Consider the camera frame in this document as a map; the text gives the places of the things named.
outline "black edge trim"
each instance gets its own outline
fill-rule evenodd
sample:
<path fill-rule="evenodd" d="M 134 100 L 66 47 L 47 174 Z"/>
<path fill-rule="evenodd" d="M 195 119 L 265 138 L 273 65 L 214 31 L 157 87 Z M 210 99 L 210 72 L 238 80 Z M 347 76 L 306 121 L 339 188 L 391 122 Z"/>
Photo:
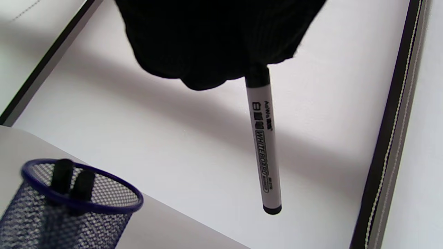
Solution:
<path fill-rule="evenodd" d="M 31 101 L 32 97 L 37 92 L 38 88 L 41 86 L 41 84 L 43 84 L 43 81 L 52 71 L 53 68 L 48 70 L 48 64 L 50 64 L 54 55 L 56 55 L 57 52 L 60 52 L 60 47 L 64 45 L 65 41 L 71 35 L 72 31 L 78 26 L 79 22 L 83 19 L 85 14 L 88 13 L 89 9 L 91 8 L 91 6 L 94 5 L 96 1 L 101 3 L 102 0 L 87 0 L 80 8 L 80 10 L 75 14 L 74 18 L 68 23 L 66 28 L 57 37 L 55 42 L 51 45 L 49 50 L 46 52 L 46 54 L 43 56 L 43 58 L 40 60 L 35 69 L 31 72 L 29 77 L 26 79 L 14 98 L 1 114 L 0 125 L 11 127 L 15 123 L 20 114 L 24 111 L 25 107 L 28 105 L 29 101 Z M 46 75 L 44 79 L 37 82 L 36 80 L 39 77 L 43 76 L 43 71 L 48 71 L 48 75 Z"/>
<path fill-rule="evenodd" d="M 411 44 L 411 39 L 413 40 L 413 43 L 415 41 L 414 25 L 420 1 L 421 0 L 409 1 L 408 12 L 404 23 L 395 69 L 392 75 L 391 87 L 389 89 L 389 95 L 386 101 L 385 112 L 383 114 L 383 120 L 381 122 L 373 159 L 369 168 L 365 190 L 361 199 L 360 213 L 358 215 L 354 234 L 350 244 L 351 249 L 365 248 L 369 217 L 371 215 L 374 200 L 380 185 L 385 155 L 389 147 L 389 140 L 391 138 L 392 127 L 394 125 L 405 70 L 408 70 L 406 66 L 408 65 L 409 46 Z"/>

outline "black knit fabric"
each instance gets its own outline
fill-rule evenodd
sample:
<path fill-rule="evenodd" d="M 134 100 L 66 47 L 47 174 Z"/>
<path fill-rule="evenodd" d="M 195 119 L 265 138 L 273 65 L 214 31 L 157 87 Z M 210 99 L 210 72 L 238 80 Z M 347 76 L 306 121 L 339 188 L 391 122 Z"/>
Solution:
<path fill-rule="evenodd" d="M 326 0 L 115 0 L 147 72 L 206 90 L 292 58 Z"/>

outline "white table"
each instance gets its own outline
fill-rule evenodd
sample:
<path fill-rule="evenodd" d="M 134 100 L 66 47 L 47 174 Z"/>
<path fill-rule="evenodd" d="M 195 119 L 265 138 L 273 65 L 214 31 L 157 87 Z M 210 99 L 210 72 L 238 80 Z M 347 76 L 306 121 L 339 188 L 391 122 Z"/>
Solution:
<path fill-rule="evenodd" d="M 295 59 L 271 66 L 283 196 L 275 217 L 262 210 L 243 79 L 193 92 L 147 74 L 111 0 L 15 127 L 250 248 L 343 249 L 407 7 L 407 0 L 328 1 Z"/>
<path fill-rule="evenodd" d="M 35 2 L 0 1 L 0 114 L 85 0 Z"/>
<path fill-rule="evenodd" d="M 20 167 L 36 158 L 70 158 L 82 162 L 27 132 L 0 126 L 0 212 L 21 183 Z M 144 195 L 144 205 L 129 222 L 121 249 L 247 249 L 186 215 Z"/>

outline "gray strip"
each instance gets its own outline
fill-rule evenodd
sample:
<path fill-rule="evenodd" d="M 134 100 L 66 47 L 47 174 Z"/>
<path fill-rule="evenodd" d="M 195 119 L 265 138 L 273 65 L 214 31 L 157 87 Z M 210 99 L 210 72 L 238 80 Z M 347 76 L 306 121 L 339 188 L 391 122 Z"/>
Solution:
<path fill-rule="evenodd" d="M 14 107 L 14 109 L 11 111 L 11 113 L 8 115 L 8 117 L 5 119 L 5 121 L 1 125 L 8 126 L 8 127 L 13 126 L 15 121 L 17 121 L 17 119 L 20 117 L 22 112 L 25 110 L 26 106 L 31 101 L 32 97 L 39 90 L 39 88 L 41 87 L 43 82 L 46 80 L 46 78 L 49 76 L 49 74 L 52 72 L 52 70 L 56 67 L 56 65 L 61 60 L 61 58 L 63 57 L 65 52 L 68 50 L 68 48 L 74 42 L 75 38 L 82 31 L 82 29 L 84 28 L 86 23 L 89 21 L 89 19 L 93 15 L 93 13 L 98 9 L 98 6 L 100 6 L 100 4 L 102 2 L 103 2 L 103 0 L 95 0 L 91 4 L 91 6 L 88 8 L 88 10 L 85 12 L 85 14 L 81 17 L 81 19 L 79 20 L 77 25 L 72 29 L 72 31 L 69 33 L 69 35 L 63 41 L 63 43 L 60 45 L 60 47 L 57 49 L 57 51 L 50 58 L 48 63 L 40 71 L 38 76 L 35 78 L 35 80 L 32 82 L 32 84 L 29 86 L 29 88 L 26 90 L 26 92 L 20 98 L 17 105 Z"/>
<path fill-rule="evenodd" d="M 392 141 L 391 153 L 386 167 L 386 181 L 383 184 L 377 211 L 374 217 L 372 231 L 375 236 L 371 236 L 368 248 L 380 249 L 383 235 L 385 233 L 386 222 L 388 220 L 389 208 L 391 206 L 394 186 L 397 179 L 400 165 L 401 153 L 403 151 L 404 139 L 408 128 L 409 116 L 411 113 L 412 100 L 416 86 L 416 76 L 420 67 L 421 47 L 427 26 L 428 6 L 431 0 L 423 0 L 420 18 L 417 23 L 416 40 L 411 54 L 411 65 L 408 70 L 404 86 L 404 95 L 401 100 L 398 121 L 395 127 L 395 134 Z"/>

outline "whiteboard marker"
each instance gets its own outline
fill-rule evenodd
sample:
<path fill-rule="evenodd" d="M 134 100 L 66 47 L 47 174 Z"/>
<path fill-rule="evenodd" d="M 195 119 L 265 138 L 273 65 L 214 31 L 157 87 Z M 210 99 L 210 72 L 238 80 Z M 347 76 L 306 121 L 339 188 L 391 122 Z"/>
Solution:
<path fill-rule="evenodd" d="M 245 79 L 263 209 L 268 214 L 278 214 L 281 192 L 269 69 L 266 65 L 252 64 Z"/>

